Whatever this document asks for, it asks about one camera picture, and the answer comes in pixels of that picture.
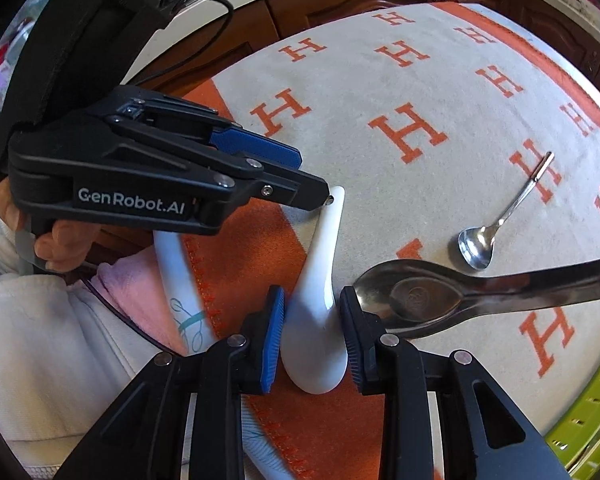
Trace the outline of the left hand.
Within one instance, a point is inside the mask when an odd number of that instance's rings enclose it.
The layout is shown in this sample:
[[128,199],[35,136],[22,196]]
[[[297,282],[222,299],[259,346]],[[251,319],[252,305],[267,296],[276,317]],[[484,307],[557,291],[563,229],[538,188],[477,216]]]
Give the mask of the left hand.
[[[26,224],[26,215],[12,200],[8,179],[0,183],[0,218],[15,233]],[[49,271],[66,273],[76,270],[84,263],[101,227],[94,223],[57,220],[49,233],[36,239],[34,254],[45,261]]]

